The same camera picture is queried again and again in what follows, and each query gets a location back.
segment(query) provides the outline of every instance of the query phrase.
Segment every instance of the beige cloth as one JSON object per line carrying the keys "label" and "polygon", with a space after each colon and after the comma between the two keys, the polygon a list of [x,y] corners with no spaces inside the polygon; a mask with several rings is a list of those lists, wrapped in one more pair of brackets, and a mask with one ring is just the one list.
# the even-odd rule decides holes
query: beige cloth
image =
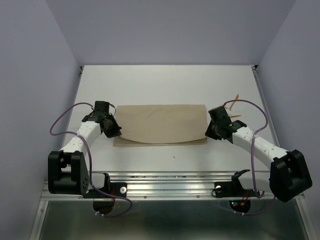
{"label": "beige cloth", "polygon": [[207,142],[205,105],[124,105],[116,109],[122,135],[115,147],[193,145]]}

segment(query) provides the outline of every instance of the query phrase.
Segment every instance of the cloth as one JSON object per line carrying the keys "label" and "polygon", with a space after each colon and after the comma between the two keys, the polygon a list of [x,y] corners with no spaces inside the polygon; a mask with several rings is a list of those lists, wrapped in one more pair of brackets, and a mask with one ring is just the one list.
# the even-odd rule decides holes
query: cloth
{"label": "cloth", "polygon": [[122,135],[115,147],[205,144],[205,105],[122,105],[116,109]]}

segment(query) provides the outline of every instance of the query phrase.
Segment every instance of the white wall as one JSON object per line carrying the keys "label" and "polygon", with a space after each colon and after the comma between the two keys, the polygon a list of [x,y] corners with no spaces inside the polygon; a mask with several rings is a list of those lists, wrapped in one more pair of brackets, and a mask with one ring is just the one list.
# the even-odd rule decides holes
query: white wall
{"label": "white wall", "polygon": [[46,0],[80,64],[258,64],[295,0]]}
{"label": "white wall", "polygon": [[[48,154],[49,127],[74,99],[79,66],[44,0],[0,7],[0,238],[29,239]],[[66,121],[57,130],[66,127]]]}
{"label": "white wall", "polygon": [[281,146],[300,150],[313,187],[305,192],[320,233],[320,1],[297,0],[258,75]]}

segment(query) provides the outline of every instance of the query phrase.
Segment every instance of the folded cloth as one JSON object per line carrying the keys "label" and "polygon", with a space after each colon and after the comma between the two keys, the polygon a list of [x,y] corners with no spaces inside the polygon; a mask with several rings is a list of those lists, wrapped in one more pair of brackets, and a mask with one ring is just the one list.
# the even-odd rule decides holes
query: folded cloth
{"label": "folded cloth", "polygon": [[114,138],[115,147],[207,142],[205,105],[122,105],[116,109],[116,121],[122,135]]}

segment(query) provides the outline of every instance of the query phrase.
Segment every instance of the white table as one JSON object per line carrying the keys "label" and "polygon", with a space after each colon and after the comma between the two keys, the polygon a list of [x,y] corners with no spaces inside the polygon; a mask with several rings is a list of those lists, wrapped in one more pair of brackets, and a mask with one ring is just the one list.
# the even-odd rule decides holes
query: white table
{"label": "white table", "polygon": [[[118,105],[205,104],[207,110],[239,94],[263,107],[251,66],[230,65],[86,65],[75,102],[108,101]],[[77,131],[91,109],[74,108],[68,131]],[[233,111],[252,130],[264,125],[254,106],[237,102]],[[273,143],[267,127],[260,136]],[[71,139],[67,136],[64,144]],[[250,154],[227,140],[208,139],[205,145],[113,147],[102,134],[91,147],[93,171],[202,172],[250,169]],[[268,170],[256,161],[256,170]]]}

